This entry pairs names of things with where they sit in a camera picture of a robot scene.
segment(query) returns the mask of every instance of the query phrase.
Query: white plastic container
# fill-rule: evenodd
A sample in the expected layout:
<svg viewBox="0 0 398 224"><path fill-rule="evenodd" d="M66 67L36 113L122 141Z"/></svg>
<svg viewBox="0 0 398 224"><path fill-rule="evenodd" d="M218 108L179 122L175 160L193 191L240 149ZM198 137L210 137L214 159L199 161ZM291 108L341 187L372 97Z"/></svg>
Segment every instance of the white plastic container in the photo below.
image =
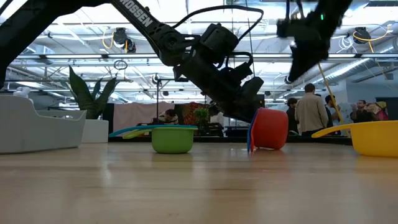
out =
<svg viewBox="0 0 398 224"><path fill-rule="evenodd" d="M81 144L86 111L38 111L19 96L0 96L0 154L66 149Z"/></svg>
<svg viewBox="0 0 398 224"><path fill-rule="evenodd" d="M98 119L86 119L82 143L107 143L109 122Z"/></svg>

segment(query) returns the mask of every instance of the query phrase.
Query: yellow bowl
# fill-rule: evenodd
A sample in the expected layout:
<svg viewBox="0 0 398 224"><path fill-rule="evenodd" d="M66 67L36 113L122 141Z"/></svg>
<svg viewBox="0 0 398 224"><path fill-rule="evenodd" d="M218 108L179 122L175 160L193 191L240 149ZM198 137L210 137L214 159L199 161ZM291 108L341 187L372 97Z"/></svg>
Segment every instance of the yellow bowl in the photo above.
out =
<svg viewBox="0 0 398 224"><path fill-rule="evenodd" d="M345 124L323 129L312 135L319 138L334 131L351 130L353 146L364 156L398 157L398 121Z"/></svg>

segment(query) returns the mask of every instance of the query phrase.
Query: man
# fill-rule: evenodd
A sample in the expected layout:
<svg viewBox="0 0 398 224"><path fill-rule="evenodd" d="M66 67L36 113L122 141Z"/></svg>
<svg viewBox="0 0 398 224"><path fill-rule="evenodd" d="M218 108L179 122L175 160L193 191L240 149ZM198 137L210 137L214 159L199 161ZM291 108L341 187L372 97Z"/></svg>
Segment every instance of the man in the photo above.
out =
<svg viewBox="0 0 398 224"><path fill-rule="evenodd" d="M356 106L353 107L353 112L350 114L354 123L375 121L375 115L372 112L365 110L366 101L358 100Z"/></svg>
<svg viewBox="0 0 398 224"><path fill-rule="evenodd" d="M322 98L315 96L315 85L312 83L304 87L305 95L296 105L295 118L300 124L302 136L310 138L311 135L328 124L328 114Z"/></svg>
<svg viewBox="0 0 398 224"><path fill-rule="evenodd" d="M331 99L331 96L328 95L327 97L325 97L325 101L326 101L326 110L329 111L330 116L329 116L329 122L328 122L328 128L329 127L333 127L333 126L339 126L340 125L340 119L338 117L338 113L337 110L335 108L335 105L333 104L333 100ZM332 133L334 135L341 135L340 131L337 131L335 133Z"/></svg>
<svg viewBox="0 0 398 224"><path fill-rule="evenodd" d="M178 116L175 110L169 109L159 115L159 122L162 124L178 124Z"/></svg>
<svg viewBox="0 0 398 224"><path fill-rule="evenodd" d="M297 128L297 121L295 118L295 109L296 109L297 99L289 98L287 100L287 106L289 107L286 111L287 117L289 118L289 131L294 131L299 133L299 129Z"/></svg>
<svg viewBox="0 0 398 224"><path fill-rule="evenodd" d="M333 127L333 120L331 118L330 110L326 107L326 105L325 105L325 108L326 108L326 113L328 114L328 124L326 125L326 127L330 128L330 127Z"/></svg>

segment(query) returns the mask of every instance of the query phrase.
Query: green bowl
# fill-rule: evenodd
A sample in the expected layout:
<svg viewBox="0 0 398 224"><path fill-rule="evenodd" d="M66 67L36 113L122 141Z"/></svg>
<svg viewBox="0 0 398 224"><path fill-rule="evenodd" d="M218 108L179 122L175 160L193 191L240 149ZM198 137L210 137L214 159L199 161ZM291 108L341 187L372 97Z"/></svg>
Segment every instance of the green bowl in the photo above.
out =
<svg viewBox="0 0 398 224"><path fill-rule="evenodd" d="M152 130L152 147L157 153L181 154L192 149L193 132L198 128L165 127Z"/></svg>

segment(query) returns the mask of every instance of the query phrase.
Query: pink curtain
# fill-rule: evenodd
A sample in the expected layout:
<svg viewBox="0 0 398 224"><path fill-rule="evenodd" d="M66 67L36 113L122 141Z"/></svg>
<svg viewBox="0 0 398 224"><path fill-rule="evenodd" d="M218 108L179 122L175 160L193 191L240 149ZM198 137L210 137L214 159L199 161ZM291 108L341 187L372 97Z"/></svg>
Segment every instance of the pink curtain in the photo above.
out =
<svg viewBox="0 0 398 224"><path fill-rule="evenodd" d="M160 102L159 113L174 109L174 104ZM156 118L156 103L116 104L113 112L113 130L137 126L139 123L150 123Z"/></svg>

